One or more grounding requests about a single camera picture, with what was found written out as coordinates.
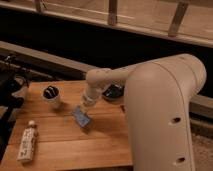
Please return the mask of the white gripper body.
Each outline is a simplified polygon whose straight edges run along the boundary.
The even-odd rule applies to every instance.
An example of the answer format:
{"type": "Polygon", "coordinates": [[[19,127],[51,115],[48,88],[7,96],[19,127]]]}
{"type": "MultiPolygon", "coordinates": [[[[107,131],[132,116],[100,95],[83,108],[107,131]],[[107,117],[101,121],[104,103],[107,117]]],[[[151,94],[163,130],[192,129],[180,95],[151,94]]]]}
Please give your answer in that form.
{"type": "Polygon", "coordinates": [[[93,107],[99,99],[99,92],[95,89],[85,89],[82,97],[80,106],[87,110],[93,107]]]}

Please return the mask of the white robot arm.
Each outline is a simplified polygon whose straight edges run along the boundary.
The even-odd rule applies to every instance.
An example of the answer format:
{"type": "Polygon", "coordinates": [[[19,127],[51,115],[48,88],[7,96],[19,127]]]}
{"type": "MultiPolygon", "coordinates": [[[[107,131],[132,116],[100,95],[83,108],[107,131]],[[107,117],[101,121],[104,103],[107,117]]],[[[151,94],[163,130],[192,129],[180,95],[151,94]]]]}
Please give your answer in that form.
{"type": "Polygon", "coordinates": [[[94,105],[107,85],[124,84],[134,171],[195,171],[189,103],[205,81],[204,64],[189,54],[93,69],[83,104],[94,105]]]}

